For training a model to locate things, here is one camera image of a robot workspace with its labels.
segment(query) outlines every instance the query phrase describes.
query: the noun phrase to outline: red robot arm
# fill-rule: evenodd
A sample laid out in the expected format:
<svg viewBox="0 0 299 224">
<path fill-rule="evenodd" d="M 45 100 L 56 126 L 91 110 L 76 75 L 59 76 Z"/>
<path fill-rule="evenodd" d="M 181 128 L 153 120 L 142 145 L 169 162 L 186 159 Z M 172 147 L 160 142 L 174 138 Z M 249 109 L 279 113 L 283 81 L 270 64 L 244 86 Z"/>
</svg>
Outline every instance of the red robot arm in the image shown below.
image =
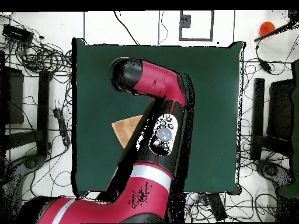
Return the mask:
<svg viewBox="0 0 299 224">
<path fill-rule="evenodd" d="M 117 91 L 154 99 L 106 192 L 100 194 L 110 202 L 48 200 L 39 212 L 39 224 L 163 222 L 178 158 L 185 87 L 173 71 L 132 58 L 114 60 L 109 76 Z"/>
</svg>

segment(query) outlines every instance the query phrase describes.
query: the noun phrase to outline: black frame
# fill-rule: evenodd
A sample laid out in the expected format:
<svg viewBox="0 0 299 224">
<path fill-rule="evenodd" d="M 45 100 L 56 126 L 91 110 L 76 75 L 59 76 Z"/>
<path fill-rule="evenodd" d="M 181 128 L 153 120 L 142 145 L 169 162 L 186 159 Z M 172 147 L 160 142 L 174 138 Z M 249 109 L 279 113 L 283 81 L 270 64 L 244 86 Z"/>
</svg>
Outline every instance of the black frame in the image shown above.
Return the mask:
<svg viewBox="0 0 299 224">
<path fill-rule="evenodd" d="M 213 42 L 213 34 L 214 34 L 214 10 L 211 10 L 211 29 L 210 29 L 210 38 L 182 38 L 182 29 L 183 20 L 185 15 L 183 15 L 183 11 L 180 10 L 180 24 L 179 24 L 179 41 L 207 41 Z"/>
<path fill-rule="evenodd" d="M 9 97 L 9 76 L 5 67 L 5 54 L 0 52 L 0 81 L 3 86 L 1 91 L 6 91 L 6 94 L 0 94 L 0 102 L 2 105 L 8 105 Z M 3 144 L 0 147 L 0 156 L 5 158 L 5 153 L 9 149 L 17 148 L 26 144 L 36 142 L 37 154 L 47 156 L 49 150 L 48 144 L 48 121 L 49 121 L 49 84 L 53 76 L 49 71 L 39 72 L 39 98 L 37 106 L 37 130 L 25 131 L 10 135 L 3 135 Z M 0 127 L 5 131 L 5 118 L 8 118 L 7 107 L 1 107 Z"/>
<path fill-rule="evenodd" d="M 290 140 L 263 135 L 264 94 L 265 80 L 263 78 L 256 78 L 253 84 L 250 160 L 260 160 L 262 148 L 281 153 L 290 158 L 293 155 L 293 146 Z"/>
</svg>

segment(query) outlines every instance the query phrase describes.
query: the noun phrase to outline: silver band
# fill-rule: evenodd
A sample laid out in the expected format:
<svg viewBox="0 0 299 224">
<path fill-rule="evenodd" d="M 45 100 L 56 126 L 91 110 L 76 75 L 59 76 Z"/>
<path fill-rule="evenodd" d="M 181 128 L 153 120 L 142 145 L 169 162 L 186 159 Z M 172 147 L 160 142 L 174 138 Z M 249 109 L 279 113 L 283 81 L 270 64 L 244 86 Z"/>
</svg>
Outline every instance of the silver band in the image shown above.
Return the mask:
<svg viewBox="0 0 299 224">
<path fill-rule="evenodd" d="M 166 173 L 155 167 L 147 165 L 135 165 L 133 166 L 131 177 L 141 177 L 157 182 L 158 184 L 164 186 L 169 193 L 171 187 L 171 178 Z"/>
<path fill-rule="evenodd" d="M 69 200 L 67 203 L 65 203 L 64 206 L 61 207 L 61 209 L 56 214 L 54 220 L 52 221 L 52 224 L 59 224 L 61 218 L 63 217 L 64 213 L 67 211 L 68 207 L 74 203 L 76 199 Z"/>
<path fill-rule="evenodd" d="M 115 172 L 114 172 L 113 175 L 112 175 L 112 178 L 114 178 L 114 176 L 115 176 L 115 174 L 116 174 L 118 168 L 119 168 L 119 167 L 116 167 L 116 170 L 115 170 Z"/>
</svg>

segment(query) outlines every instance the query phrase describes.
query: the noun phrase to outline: orange cap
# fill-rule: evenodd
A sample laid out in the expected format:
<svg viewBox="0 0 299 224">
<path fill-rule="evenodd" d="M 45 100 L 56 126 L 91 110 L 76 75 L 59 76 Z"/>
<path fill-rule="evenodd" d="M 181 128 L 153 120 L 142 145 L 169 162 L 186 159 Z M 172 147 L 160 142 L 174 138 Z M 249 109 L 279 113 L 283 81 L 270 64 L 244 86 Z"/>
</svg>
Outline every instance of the orange cap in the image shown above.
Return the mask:
<svg viewBox="0 0 299 224">
<path fill-rule="evenodd" d="M 259 28 L 259 35 L 263 36 L 275 30 L 275 26 L 272 22 L 264 22 Z"/>
</svg>

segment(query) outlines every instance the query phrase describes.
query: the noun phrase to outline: green mat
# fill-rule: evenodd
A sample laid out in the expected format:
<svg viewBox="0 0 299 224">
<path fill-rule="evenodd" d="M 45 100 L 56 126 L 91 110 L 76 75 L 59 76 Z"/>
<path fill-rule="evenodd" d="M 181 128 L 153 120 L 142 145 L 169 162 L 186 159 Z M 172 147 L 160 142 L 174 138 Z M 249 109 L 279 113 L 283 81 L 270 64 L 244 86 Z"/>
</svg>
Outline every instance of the green mat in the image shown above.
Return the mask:
<svg viewBox="0 0 299 224">
<path fill-rule="evenodd" d="M 77 56 L 78 191 L 106 189 L 123 151 L 111 123 L 143 114 L 152 101 L 113 90 L 108 69 L 118 57 L 147 60 L 190 76 L 196 105 L 185 191 L 235 191 L 243 49 L 242 42 L 218 48 L 86 45 L 80 38 L 73 40 L 73 56 Z"/>
</svg>

